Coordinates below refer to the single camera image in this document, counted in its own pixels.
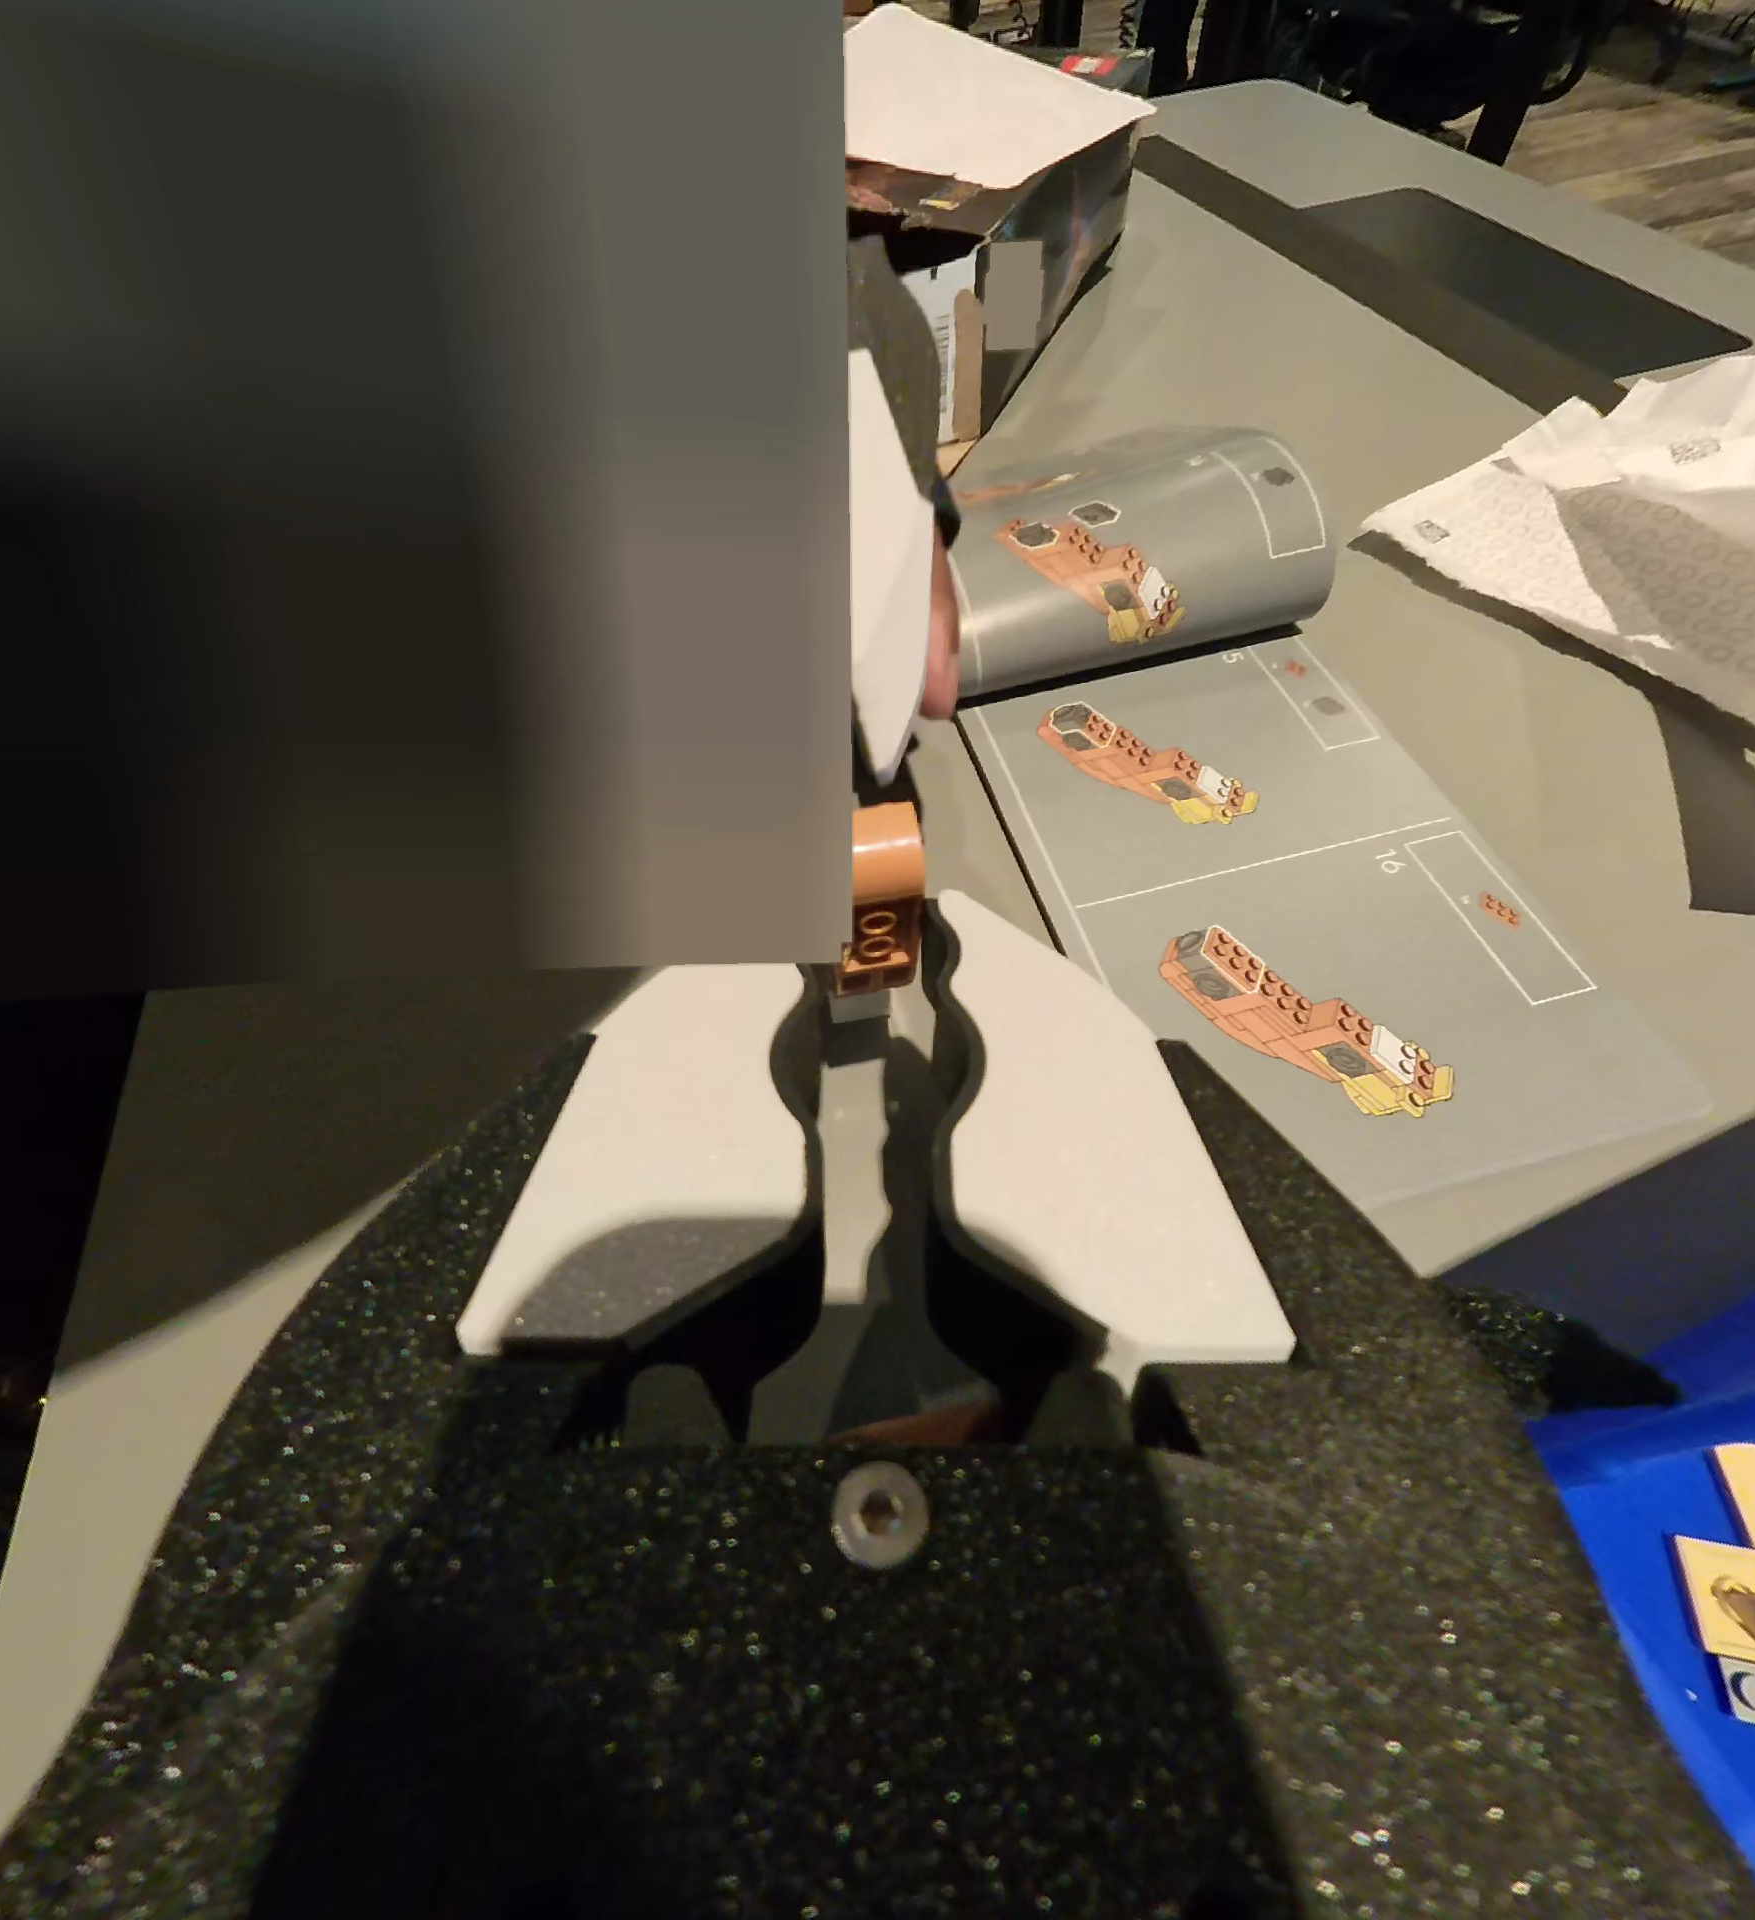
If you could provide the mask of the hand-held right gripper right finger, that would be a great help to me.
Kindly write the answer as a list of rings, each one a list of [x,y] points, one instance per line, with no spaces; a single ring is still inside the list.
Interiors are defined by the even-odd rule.
[[[952,1217],[1084,1322],[1103,1372],[1285,1362],[1295,1334],[1149,1028],[989,906],[936,899],[940,1005],[976,1042]]]

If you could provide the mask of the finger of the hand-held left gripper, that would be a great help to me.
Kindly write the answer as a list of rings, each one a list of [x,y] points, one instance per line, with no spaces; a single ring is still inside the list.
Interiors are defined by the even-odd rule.
[[[892,781],[922,719],[940,531],[868,349],[848,355],[848,390],[851,697],[865,758]]]

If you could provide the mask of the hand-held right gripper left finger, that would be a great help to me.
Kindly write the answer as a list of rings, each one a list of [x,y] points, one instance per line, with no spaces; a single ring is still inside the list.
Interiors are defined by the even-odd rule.
[[[469,1355],[638,1340],[816,1219],[816,998],[794,963],[670,965],[592,1035],[457,1321]]]

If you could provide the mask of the orange toy brick model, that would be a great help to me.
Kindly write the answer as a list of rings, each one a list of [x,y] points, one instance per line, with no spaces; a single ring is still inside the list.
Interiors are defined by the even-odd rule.
[[[892,996],[908,986],[922,948],[928,861],[911,803],[860,807],[849,817],[849,934],[827,972],[826,1061],[877,1059],[889,1042]]]

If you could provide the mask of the person's left hand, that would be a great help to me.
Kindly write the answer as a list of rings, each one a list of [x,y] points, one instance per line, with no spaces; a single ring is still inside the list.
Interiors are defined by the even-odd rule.
[[[947,722],[961,697],[961,603],[947,547],[931,540],[930,635],[920,716]]]

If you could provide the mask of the toy brick instruction booklet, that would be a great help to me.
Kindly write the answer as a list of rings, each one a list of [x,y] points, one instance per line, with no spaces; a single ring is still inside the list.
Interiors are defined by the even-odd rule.
[[[1056,945],[1356,1201],[1707,1113],[1314,648],[1285,444],[1141,429],[959,499],[959,725]]]

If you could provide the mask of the open cardboard toy box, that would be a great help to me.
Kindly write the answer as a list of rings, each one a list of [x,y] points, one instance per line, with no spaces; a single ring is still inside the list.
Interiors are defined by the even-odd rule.
[[[1141,54],[1038,62],[1146,101]],[[886,235],[892,263],[931,324],[943,444],[978,437],[1003,411],[1085,276],[1120,239],[1141,120],[1013,187],[845,156],[851,225]]]

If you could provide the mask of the blue plastic parts bin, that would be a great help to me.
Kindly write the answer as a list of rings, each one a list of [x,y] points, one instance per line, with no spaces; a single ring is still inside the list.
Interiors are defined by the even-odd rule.
[[[1637,1681],[1755,1868],[1755,1725],[1716,1665],[1755,1664],[1755,1549],[1707,1457],[1755,1441],[1755,1297],[1644,1361],[1500,1294],[1449,1302],[1530,1414]]]

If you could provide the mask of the torn white paper bag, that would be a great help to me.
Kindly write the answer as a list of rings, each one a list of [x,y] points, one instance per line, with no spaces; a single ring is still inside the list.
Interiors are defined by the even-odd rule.
[[[1568,398],[1364,533],[1755,723],[1755,355]]]

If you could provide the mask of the black office chair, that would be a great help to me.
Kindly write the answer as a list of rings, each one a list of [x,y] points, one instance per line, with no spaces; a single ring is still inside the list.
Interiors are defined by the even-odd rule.
[[[1608,1],[1423,4],[1371,112],[1428,135],[1475,112],[1465,149],[1500,165],[1524,115],[1564,98],[1585,75],[1614,10]]]

